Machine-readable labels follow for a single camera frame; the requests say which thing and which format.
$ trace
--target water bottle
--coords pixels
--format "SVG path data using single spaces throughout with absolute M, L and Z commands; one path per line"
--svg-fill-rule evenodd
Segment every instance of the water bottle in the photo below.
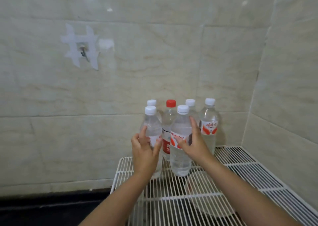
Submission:
M 192 128 L 189 119 L 189 106 L 179 105 L 178 115 L 171 125 L 171 146 L 170 146 L 170 166 L 172 172 L 179 177 L 188 175 L 191 168 L 191 159 L 181 149 L 176 141 L 179 137 L 186 141 L 187 144 L 192 143 Z
M 167 109 L 162 116 L 162 152 L 165 160 L 170 161 L 170 128 L 177 112 L 173 109 L 176 107 L 176 101 L 168 99 L 166 102 Z
M 156 144 L 156 140 L 161 137 L 161 123 L 159 119 L 156 116 L 157 109 L 155 106 L 147 106 L 145 108 L 145 119 L 143 121 L 143 124 L 140 127 L 140 130 L 144 127 L 144 125 L 147 126 L 146 130 L 146 136 L 150 137 L 150 146 L 154 147 Z M 155 172 L 153 173 L 151 179 L 156 179 L 160 177 L 161 175 L 161 169 L 162 167 L 162 152 L 159 153 L 159 160 L 157 164 L 157 168 Z
M 157 106 L 157 100 L 155 100 L 155 99 L 147 100 L 147 106 Z M 156 116 L 158 117 L 159 121 L 161 122 L 161 114 L 159 113 L 158 110 L 156 112 Z
M 217 124 L 219 121 L 214 108 L 214 102 L 215 99 L 206 98 L 205 106 L 199 113 L 201 134 L 212 154 L 214 154 L 215 151 Z
M 185 100 L 185 105 L 189 106 L 189 116 L 191 115 L 197 122 L 197 125 L 199 125 L 200 119 L 199 119 L 199 114 L 196 111 L 195 108 L 195 103 L 196 101 L 194 99 L 186 99 Z

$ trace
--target red and white label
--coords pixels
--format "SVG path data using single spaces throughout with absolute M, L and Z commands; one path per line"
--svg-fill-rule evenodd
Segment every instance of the red and white label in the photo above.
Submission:
M 162 149 L 165 153 L 170 154 L 170 131 L 162 129 Z
M 170 142 L 171 142 L 171 145 L 178 148 L 178 149 L 181 149 L 181 147 L 178 145 L 177 141 L 176 141 L 176 138 L 181 138 L 182 140 L 185 140 L 185 142 L 188 143 L 188 140 L 189 140 L 189 136 L 186 136 L 186 135 L 180 135 L 178 133 L 175 133 L 175 132 L 171 132 L 171 136 L 170 136 Z
M 217 132 L 216 122 L 200 121 L 199 127 L 201 128 L 201 134 L 203 135 L 214 135 Z
M 157 140 L 159 140 L 161 138 L 161 135 L 157 135 L 157 136 L 149 136 L 150 137 L 150 146 L 154 147 Z

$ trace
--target tiled wall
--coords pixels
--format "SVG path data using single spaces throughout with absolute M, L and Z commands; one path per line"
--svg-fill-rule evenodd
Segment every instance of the tiled wall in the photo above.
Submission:
M 318 0 L 276 0 L 243 146 L 318 209 Z
M 0 0 L 0 195 L 109 187 L 147 99 L 214 97 L 240 145 L 273 3 Z M 66 23 L 114 40 L 98 71 L 64 57 Z

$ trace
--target metal grid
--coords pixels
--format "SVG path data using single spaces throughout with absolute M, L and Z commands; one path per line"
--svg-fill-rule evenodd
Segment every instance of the metal grid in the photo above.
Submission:
M 216 158 L 268 196 L 303 225 L 318 225 L 318 213 L 241 146 L 218 146 Z M 111 193 L 133 174 L 131 157 L 121 158 Z M 186 177 L 177 177 L 163 161 L 161 177 L 151 180 L 126 225 L 246 225 L 213 180 L 192 162 Z

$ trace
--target left hand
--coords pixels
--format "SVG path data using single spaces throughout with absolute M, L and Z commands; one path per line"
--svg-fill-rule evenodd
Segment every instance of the left hand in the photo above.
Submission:
M 162 138 L 156 141 L 154 148 L 150 147 L 149 139 L 146 137 L 147 126 L 145 125 L 140 134 L 131 138 L 133 147 L 134 173 L 151 178 L 156 170 Z

